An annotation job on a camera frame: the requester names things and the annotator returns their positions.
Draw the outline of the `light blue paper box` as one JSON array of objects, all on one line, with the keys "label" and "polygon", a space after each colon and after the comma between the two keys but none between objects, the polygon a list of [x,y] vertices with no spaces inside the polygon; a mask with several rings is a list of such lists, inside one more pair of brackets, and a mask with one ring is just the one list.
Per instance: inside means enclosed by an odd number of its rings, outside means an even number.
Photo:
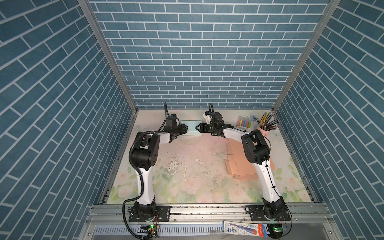
[{"label": "light blue paper box", "polygon": [[200,136],[200,133],[196,127],[202,123],[201,120],[182,120],[182,124],[185,124],[188,127],[188,131],[185,136]]}]

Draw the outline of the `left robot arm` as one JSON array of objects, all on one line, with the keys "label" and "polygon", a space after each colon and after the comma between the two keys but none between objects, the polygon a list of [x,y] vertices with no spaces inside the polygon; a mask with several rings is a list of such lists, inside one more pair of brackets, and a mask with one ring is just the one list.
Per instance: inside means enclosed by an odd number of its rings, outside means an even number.
[{"label": "left robot arm", "polygon": [[156,214],[156,197],[152,184],[152,167],[155,166],[160,145],[171,143],[188,132],[176,114],[165,117],[158,131],[138,132],[129,151],[129,162],[137,173],[139,196],[135,199],[133,212],[146,221]]}]

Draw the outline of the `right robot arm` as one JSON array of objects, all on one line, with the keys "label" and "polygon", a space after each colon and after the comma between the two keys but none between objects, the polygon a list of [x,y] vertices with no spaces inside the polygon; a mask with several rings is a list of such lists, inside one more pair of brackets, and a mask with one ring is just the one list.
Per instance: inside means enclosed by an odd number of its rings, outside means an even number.
[{"label": "right robot arm", "polygon": [[271,149],[263,134],[259,130],[243,131],[225,124],[222,115],[213,110],[206,111],[203,117],[205,122],[196,126],[198,132],[242,143],[245,157],[256,169],[261,183],[266,218],[274,220],[285,213],[288,207],[277,189],[271,169]]}]

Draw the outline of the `pink paper box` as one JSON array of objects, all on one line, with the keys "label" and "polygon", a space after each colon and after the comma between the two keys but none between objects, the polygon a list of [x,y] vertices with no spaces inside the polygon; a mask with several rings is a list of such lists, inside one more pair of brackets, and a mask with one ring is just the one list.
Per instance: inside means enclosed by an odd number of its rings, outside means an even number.
[{"label": "pink paper box", "polygon": [[259,180],[257,170],[245,156],[242,143],[229,140],[227,149],[226,166],[231,176],[240,181]]}]

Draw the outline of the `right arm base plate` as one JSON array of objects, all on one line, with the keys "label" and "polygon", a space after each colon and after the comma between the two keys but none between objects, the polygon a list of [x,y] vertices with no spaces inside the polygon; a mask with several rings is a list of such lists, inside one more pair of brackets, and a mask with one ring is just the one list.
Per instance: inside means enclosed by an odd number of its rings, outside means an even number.
[{"label": "right arm base plate", "polygon": [[283,207],[282,210],[274,214],[274,216],[267,216],[266,211],[264,210],[264,205],[246,205],[244,206],[244,210],[246,213],[248,213],[251,217],[251,221],[257,222],[257,221],[267,221],[267,222],[278,222],[278,221],[290,221],[291,214],[289,212],[289,209],[287,207]]}]

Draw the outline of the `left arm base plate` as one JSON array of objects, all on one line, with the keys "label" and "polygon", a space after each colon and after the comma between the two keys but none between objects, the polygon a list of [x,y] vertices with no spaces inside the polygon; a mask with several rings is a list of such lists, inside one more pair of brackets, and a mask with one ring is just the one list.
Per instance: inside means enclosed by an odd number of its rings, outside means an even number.
[{"label": "left arm base plate", "polygon": [[139,222],[169,222],[171,206],[144,206],[132,207],[129,215],[130,223]]}]

